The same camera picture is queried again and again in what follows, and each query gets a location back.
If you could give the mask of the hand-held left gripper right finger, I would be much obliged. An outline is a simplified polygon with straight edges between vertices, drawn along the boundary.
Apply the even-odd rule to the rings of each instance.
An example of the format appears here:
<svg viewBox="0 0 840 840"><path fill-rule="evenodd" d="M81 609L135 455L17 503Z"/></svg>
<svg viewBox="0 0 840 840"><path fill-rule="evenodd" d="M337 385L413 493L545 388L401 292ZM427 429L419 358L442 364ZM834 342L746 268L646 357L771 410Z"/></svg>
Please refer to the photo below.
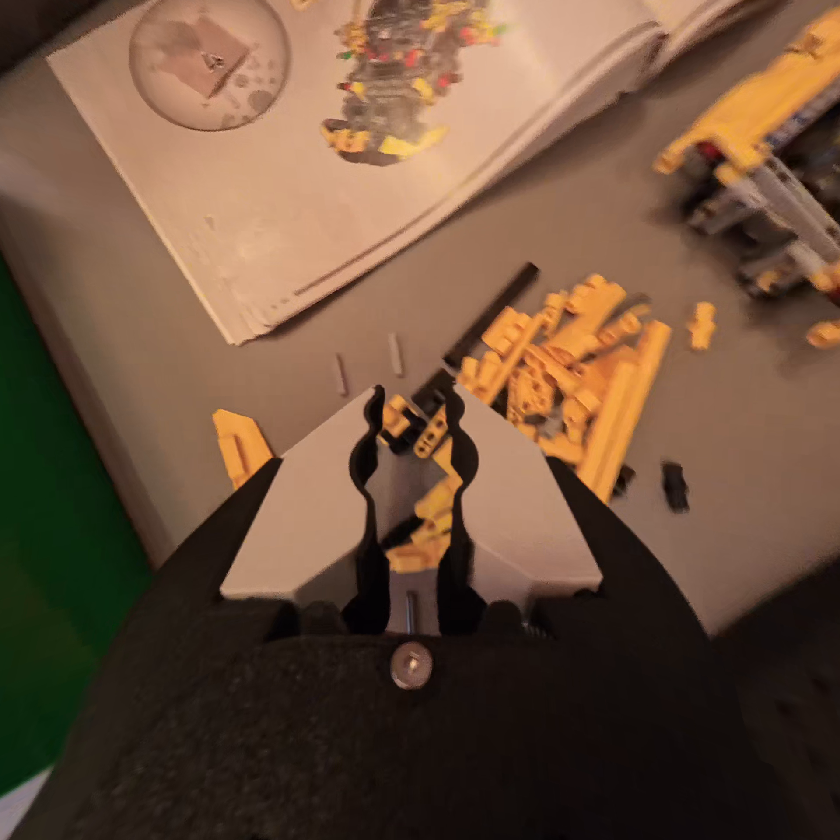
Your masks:
<svg viewBox="0 0 840 840"><path fill-rule="evenodd" d="M438 601L535 603L595 594L603 574L551 462L460 384L447 394L455 492Z"/></svg>

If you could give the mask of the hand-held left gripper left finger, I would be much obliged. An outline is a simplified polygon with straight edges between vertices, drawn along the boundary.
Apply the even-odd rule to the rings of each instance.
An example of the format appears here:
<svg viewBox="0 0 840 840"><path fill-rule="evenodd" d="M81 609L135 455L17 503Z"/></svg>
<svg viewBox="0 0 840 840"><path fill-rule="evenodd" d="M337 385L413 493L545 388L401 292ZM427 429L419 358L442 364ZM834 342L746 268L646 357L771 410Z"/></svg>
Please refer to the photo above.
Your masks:
<svg viewBox="0 0 840 840"><path fill-rule="evenodd" d="M221 586L228 601L350 602L376 545L367 490L378 466L384 387L373 385L280 458Z"/></svg>

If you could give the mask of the pile of yellow brick parts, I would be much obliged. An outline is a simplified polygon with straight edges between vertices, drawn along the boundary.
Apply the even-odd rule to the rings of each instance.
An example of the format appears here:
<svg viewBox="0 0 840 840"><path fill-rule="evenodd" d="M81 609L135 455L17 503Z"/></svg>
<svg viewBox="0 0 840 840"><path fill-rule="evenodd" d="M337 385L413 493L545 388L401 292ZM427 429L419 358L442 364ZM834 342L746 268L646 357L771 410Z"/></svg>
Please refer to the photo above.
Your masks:
<svg viewBox="0 0 840 840"><path fill-rule="evenodd" d="M536 314L507 307L463 359L424 393L394 395L380 441L395 455L432 459L444 477L413 515L382 540L393 572L438 567L450 543L455 491L443 387L463 385L535 443L570 466L604 503L616 494L671 329L649 317L645 297L592 275L549 294Z"/></svg>

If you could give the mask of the green plastic bin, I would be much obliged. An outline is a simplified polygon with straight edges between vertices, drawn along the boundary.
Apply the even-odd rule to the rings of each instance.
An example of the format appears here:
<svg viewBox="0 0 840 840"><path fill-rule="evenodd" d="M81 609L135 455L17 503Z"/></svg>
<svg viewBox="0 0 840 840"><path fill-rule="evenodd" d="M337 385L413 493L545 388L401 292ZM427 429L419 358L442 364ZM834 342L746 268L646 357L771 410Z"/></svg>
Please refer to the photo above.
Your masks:
<svg viewBox="0 0 840 840"><path fill-rule="evenodd" d="M1 792L58 759L151 580L138 535L1 261Z"/></svg>

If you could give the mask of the instruction booklet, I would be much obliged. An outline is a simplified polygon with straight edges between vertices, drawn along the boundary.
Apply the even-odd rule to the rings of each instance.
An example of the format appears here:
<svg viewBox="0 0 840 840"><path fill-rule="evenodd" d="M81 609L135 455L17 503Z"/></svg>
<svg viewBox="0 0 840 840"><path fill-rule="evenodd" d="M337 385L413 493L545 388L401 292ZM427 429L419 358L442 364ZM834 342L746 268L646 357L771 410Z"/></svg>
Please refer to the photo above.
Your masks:
<svg viewBox="0 0 840 840"><path fill-rule="evenodd" d="M48 57L240 345L770 2L146 2Z"/></svg>

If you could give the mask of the yellow black brick car model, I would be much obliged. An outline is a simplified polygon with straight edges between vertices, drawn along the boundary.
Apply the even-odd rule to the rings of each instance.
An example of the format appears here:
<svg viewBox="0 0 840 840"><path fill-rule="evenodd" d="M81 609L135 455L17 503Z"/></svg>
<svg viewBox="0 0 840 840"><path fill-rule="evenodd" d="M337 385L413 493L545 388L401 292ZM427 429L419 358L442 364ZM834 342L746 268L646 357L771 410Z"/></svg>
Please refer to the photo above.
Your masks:
<svg viewBox="0 0 840 840"><path fill-rule="evenodd" d="M809 284L838 305L838 7L715 101L654 169L694 181L684 219L699 235L741 244L749 294L778 298Z"/></svg>

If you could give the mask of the grey desk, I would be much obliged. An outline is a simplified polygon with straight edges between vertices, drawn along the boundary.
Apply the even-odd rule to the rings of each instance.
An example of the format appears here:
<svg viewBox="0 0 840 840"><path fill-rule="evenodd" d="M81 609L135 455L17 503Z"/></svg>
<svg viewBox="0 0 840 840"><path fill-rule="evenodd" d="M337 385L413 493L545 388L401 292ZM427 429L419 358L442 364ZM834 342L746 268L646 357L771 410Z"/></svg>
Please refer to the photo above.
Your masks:
<svg viewBox="0 0 840 840"><path fill-rule="evenodd" d="M14 278L152 564L229 494L211 420L228 408L278 454L342 400L381 383L408 396L526 262L521 304L591 273L650 297L668 353L628 452L614 510L678 583L707 630L735 623L838 555L838 350L806 331L835 307L808 291L762 308L732 280L719 239L671 213L679 179L660 152L739 78L834 2L781 2L674 62L484 192L445 225L302 320L227 346L46 64L54 48L133 2L101 2L2 78L2 243ZM689 347L700 301L717 308ZM397 334L405 375L392 372ZM669 510L662 462L689 510Z"/></svg>

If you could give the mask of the small black brick part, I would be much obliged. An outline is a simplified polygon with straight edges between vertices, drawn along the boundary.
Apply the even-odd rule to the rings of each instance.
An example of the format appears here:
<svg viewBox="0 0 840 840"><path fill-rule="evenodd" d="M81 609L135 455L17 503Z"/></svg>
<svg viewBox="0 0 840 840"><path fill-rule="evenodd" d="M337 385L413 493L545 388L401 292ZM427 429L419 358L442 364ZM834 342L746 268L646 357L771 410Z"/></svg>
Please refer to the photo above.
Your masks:
<svg viewBox="0 0 840 840"><path fill-rule="evenodd" d="M661 471L661 485L668 509L674 513L688 512L689 488L683 466L675 461L666 460L661 464Z"/></svg>

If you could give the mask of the long black brick beam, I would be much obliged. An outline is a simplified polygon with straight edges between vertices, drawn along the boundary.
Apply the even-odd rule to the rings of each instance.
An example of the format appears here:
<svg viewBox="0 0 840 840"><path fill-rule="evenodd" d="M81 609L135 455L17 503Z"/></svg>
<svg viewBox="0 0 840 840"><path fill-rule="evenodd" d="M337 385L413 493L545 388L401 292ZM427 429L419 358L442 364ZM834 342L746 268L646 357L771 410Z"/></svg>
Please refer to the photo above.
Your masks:
<svg viewBox="0 0 840 840"><path fill-rule="evenodd" d="M491 301L479 311L468 328L463 331L443 356L444 366L459 368L463 359L481 340L498 316L509 307L539 276L540 269L528 262L509 280Z"/></svg>

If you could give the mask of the small yellow brick part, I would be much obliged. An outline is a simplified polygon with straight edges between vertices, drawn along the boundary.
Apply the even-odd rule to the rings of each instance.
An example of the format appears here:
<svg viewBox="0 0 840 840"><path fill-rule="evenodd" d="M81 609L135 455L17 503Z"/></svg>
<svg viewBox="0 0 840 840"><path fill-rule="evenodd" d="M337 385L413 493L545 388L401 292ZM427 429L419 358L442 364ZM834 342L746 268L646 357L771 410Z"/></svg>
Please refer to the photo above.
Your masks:
<svg viewBox="0 0 840 840"><path fill-rule="evenodd" d="M717 329L717 308L708 301L698 302L687 323L689 348L692 352L706 352Z"/></svg>

